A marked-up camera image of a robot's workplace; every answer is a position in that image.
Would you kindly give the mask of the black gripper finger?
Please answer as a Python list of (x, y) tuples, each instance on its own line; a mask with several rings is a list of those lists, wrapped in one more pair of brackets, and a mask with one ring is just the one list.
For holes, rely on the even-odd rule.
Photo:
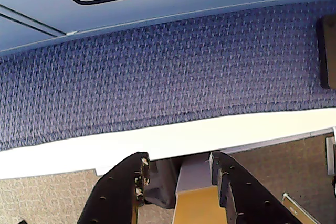
[(119, 162), (97, 181), (77, 223), (137, 223), (144, 188), (150, 183), (149, 168), (147, 152)]
[(228, 223), (300, 223), (243, 165), (223, 152), (209, 156), (211, 183)]

